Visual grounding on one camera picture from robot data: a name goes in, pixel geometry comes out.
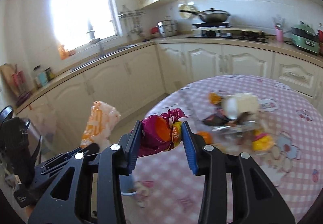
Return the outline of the red cap soy bottle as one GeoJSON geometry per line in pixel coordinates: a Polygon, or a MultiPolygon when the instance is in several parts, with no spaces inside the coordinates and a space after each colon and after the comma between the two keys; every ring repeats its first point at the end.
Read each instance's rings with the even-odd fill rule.
{"type": "Polygon", "coordinates": [[[322,23],[319,23],[318,37],[319,37],[319,47],[320,47],[319,54],[322,56],[323,55],[323,26],[322,26],[322,23]]]}

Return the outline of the blue plastic trash bin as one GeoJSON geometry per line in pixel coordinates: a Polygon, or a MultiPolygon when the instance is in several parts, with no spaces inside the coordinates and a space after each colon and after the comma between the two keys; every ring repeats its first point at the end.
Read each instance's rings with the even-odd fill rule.
{"type": "Polygon", "coordinates": [[[123,196],[134,196],[137,193],[132,175],[119,176],[121,194],[123,196]]]}

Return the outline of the orange peel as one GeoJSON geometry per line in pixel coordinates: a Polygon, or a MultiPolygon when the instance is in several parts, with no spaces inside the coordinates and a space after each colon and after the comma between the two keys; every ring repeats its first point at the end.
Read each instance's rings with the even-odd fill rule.
{"type": "Polygon", "coordinates": [[[218,105],[222,102],[222,97],[216,94],[215,92],[209,93],[209,101],[213,105],[218,105]]]}

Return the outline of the hanging utensil rack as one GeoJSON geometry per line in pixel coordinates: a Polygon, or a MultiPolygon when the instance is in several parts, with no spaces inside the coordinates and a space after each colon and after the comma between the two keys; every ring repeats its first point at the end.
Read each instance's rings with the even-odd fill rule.
{"type": "Polygon", "coordinates": [[[141,9],[130,10],[125,4],[122,5],[122,10],[118,13],[118,18],[124,23],[127,39],[132,39],[133,34],[140,38],[145,36],[140,21],[140,17],[145,15],[145,13],[141,9]]]}

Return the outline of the cream strainer on wall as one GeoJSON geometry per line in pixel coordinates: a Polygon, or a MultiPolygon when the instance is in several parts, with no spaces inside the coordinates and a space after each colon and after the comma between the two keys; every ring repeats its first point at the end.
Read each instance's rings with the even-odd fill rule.
{"type": "Polygon", "coordinates": [[[179,14],[182,19],[193,19],[195,17],[194,14],[187,13],[187,11],[197,12],[197,8],[193,4],[181,4],[179,5],[179,14]]]}

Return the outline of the white paper cups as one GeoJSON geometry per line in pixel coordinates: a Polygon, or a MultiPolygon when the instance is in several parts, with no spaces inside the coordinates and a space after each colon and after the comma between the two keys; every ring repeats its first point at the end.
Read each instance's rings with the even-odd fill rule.
{"type": "Polygon", "coordinates": [[[221,102],[221,107],[227,118],[236,120],[242,113],[257,115],[259,102],[258,97],[253,93],[237,93],[226,96],[221,102]]]}

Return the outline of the orange white plastic bag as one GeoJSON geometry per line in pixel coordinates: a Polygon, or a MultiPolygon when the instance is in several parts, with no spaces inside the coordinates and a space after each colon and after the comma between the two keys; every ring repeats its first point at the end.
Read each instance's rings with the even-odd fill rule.
{"type": "Polygon", "coordinates": [[[102,101],[95,101],[81,139],[81,148],[92,143],[99,146],[102,152],[111,145],[110,135],[121,119],[121,114],[113,107],[102,101]]]}

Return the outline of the window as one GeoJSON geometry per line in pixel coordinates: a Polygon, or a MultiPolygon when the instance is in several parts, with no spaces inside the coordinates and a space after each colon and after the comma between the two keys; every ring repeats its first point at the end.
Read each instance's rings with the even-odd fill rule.
{"type": "Polygon", "coordinates": [[[67,51],[119,34],[112,0],[51,0],[50,9],[54,36],[67,51]]]}

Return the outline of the pink utensil holder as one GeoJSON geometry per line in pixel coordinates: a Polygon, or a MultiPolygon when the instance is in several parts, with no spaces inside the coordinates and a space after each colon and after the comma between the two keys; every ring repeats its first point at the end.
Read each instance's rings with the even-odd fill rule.
{"type": "Polygon", "coordinates": [[[282,29],[276,28],[276,40],[278,42],[284,42],[284,32],[282,29]]]}

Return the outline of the magenta snack wrapper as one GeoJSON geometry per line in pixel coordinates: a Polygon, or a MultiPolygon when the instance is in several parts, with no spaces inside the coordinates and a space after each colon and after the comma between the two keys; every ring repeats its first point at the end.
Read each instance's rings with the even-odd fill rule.
{"type": "Polygon", "coordinates": [[[160,115],[149,115],[141,121],[142,137],[139,157],[155,155],[176,148],[182,141],[182,123],[186,119],[180,108],[160,115]]]}

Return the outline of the red bowl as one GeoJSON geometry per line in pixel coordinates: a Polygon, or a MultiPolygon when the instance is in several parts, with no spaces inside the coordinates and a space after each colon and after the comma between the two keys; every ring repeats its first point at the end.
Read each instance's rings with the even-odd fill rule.
{"type": "Polygon", "coordinates": [[[157,27],[151,28],[151,34],[158,34],[158,33],[159,33],[159,29],[157,27]]]}

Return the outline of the yellow wrapper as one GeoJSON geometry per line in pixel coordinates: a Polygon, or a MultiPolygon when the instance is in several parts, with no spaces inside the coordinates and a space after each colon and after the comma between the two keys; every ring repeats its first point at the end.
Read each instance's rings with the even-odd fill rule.
{"type": "Polygon", "coordinates": [[[254,152],[268,151],[275,144],[273,137],[262,129],[254,129],[253,135],[254,138],[251,143],[251,148],[254,152]]]}

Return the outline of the black snack wrapper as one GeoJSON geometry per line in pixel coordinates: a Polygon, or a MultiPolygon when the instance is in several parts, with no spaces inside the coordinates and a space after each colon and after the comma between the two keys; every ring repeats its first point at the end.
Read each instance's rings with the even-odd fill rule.
{"type": "Polygon", "coordinates": [[[202,120],[202,123],[218,134],[241,133],[257,127],[257,122],[249,119],[251,115],[250,112],[243,112],[236,119],[229,119],[218,109],[216,113],[202,120]]]}

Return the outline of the black wok with lid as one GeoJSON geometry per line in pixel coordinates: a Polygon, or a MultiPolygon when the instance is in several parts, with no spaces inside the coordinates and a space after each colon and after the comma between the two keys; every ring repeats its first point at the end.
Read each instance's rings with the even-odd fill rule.
{"type": "Polygon", "coordinates": [[[224,23],[231,16],[227,11],[214,8],[205,11],[179,10],[179,12],[196,15],[205,23],[224,23]]]}

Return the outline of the green electric cooker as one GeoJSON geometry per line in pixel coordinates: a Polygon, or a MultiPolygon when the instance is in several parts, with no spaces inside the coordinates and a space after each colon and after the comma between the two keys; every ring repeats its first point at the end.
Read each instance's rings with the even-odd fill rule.
{"type": "Polygon", "coordinates": [[[305,22],[300,21],[299,24],[293,26],[291,30],[291,41],[296,47],[312,54],[317,55],[319,53],[319,39],[312,27],[305,22]]]}

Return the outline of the black gas stove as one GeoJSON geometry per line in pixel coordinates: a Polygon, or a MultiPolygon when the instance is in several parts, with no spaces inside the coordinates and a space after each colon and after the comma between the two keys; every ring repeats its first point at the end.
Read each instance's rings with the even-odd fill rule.
{"type": "Polygon", "coordinates": [[[230,23],[194,24],[188,38],[218,38],[268,43],[268,38],[261,30],[254,28],[233,27],[230,23]]]}

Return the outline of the stainless steel steamer pot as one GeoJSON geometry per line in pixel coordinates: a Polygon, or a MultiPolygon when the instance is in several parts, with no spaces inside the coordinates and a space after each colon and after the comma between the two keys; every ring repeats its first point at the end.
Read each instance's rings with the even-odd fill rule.
{"type": "Polygon", "coordinates": [[[157,25],[161,37],[172,37],[178,35],[178,23],[176,20],[163,20],[157,25]]]}

